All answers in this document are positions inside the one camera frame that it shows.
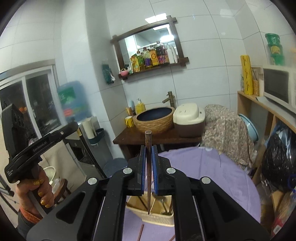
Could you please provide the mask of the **left hand yellow nails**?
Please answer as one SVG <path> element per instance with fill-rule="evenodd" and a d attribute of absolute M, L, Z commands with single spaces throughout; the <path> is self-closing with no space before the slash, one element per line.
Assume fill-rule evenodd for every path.
<path fill-rule="evenodd" d="M 42 167 L 38 168 L 38 177 L 20 181 L 16 185 L 16 194 L 25 211 L 43 218 L 54 206 L 54 195 L 48 176 Z"/>

